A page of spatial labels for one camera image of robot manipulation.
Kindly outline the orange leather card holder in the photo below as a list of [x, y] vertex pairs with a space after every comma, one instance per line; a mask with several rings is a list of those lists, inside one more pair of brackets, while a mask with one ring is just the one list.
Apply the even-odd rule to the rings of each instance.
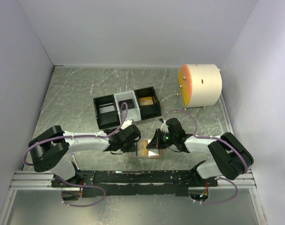
[[162, 150], [148, 149], [146, 146], [149, 144], [149, 140], [139, 140], [135, 143], [134, 152], [131, 153], [132, 158], [161, 158]]

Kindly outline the gold VIP card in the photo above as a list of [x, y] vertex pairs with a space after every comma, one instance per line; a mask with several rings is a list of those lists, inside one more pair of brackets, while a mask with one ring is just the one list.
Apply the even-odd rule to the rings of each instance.
[[136, 143], [136, 149], [133, 153], [134, 157], [146, 158], [149, 156], [149, 151], [147, 148], [148, 140], [140, 140]]

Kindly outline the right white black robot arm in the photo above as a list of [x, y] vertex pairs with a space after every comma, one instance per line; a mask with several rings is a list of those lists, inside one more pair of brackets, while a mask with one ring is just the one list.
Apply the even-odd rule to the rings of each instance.
[[232, 133], [226, 132], [221, 136], [188, 134], [176, 118], [165, 120], [146, 147], [163, 150], [172, 145], [179, 152], [212, 155], [212, 160], [202, 161], [191, 169], [188, 181], [198, 187], [206, 183], [208, 178], [218, 176], [234, 180], [246, 173], [254, 163], [252, 155]]

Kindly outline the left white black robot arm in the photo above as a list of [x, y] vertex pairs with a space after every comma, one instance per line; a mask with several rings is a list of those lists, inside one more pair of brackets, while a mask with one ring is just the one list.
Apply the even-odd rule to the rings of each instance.
[[65, 159], [65, 155], [80, 151], [122, 151], [132, 152], [141, 132], [135, 125], [119, 130], [104, 130], [97, 133], [73, 133], [63, 131], [61, 126], [53, 126], [29, 142], [27, 152], [32, 163], [26, 162], [28, 153], [23, 156], [24, 164], [34, 167], [35, 172], [50, 171], [63, 179], [69, 187], [79, 184], [80, 175], [76, 166]]

